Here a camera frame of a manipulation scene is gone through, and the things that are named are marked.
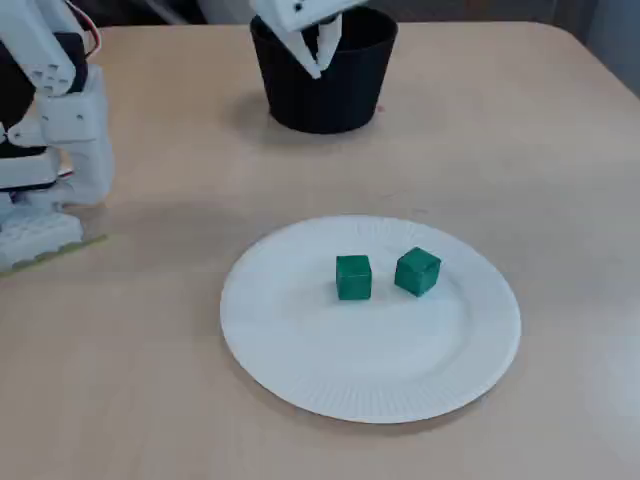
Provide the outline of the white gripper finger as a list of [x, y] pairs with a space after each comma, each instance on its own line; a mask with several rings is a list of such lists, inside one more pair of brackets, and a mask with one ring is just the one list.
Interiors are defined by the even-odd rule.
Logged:
[[325, 71], [335, 55], [342, 36], [342, 14], [324, 19], [318, 24], [317, 63]]
[[300, 31], [285, 32], [281, 42], [312, 79], [317, 80], [321, 77], [320, 67]]

